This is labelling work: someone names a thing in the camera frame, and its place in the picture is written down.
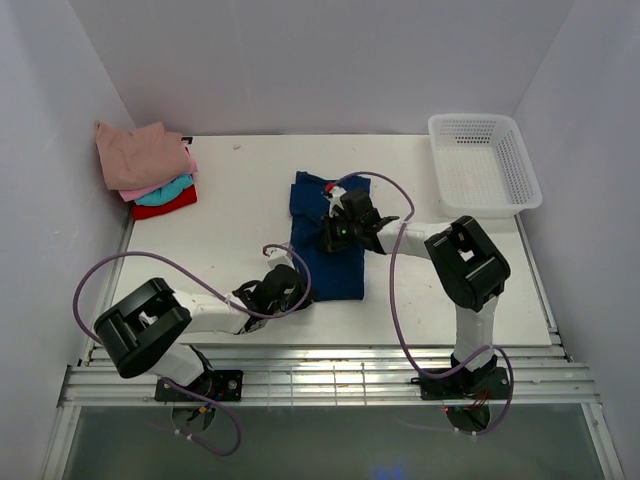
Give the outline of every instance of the blue cloth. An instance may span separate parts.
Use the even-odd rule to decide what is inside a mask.
[[[316,301],[362,300],[364,248],[354,244],[338,253],[324,253],[315,245],[322,232],[322,216],[329,211],[329,201],[322,195],[329,182],[307,172],[296,173],[296,183],[291,185],[289,200],[293,217],[290,243],[311,270],[311,287]],[[352,177],[340,186],[345,190],[362,188],[369,192],[371,181]]]
[[[164,187],[155,189],[151,193],[147,193],[138,198],[135,202],[136,205],[145,205],[147,207],[158,207],[169,203],[174,198],[177,198],[184,190],[193,185],[193,177],[189,174],[180,175],[171,182],[167,183]]]

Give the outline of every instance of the stack of folded clothes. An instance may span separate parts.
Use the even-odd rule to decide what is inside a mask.
[[[154,123],[131,132],[96,124],[96,145],[109,190],[133,202],[135,220],[172,212],[198,200],[195,160],[182,135]]]

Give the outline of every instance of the teal cloth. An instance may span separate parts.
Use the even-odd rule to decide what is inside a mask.
[[[136,205],[158,207],[165,203],[169,203],[191,185],[193,185],[193,177],[191,175],[180,175],[167,183],[164,187],[160,187],[151,193],[147,193],[146,195],[138,198],[135,202]]]

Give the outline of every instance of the red cloth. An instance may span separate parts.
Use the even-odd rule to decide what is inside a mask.
[[[164,205],[157,207],[147,207],[145,205],[134,205],[131,209],[131,215],[134,220],[144,220],[145,218],[157,217],[158,215],[164,215],[165,213],[173,212],[192,203],[198,201],[196,195],[195,185],[191,185],[184,190],[180,195]]]

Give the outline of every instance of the white wall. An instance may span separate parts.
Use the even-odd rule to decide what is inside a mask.
[[[0,0],[0,477],[40,473],[65,366],[84,342],[71,296],[113,253],[93,122],[132,121],[66,0]],[[102,290],[85,296],[90,316]]]
[[[562,338],[640,478],[640,4],[577,0],[516,121],[540,181],[524,216]]]
[[[573,0],[71,0],[138,125],[424,133],[512,115]]]

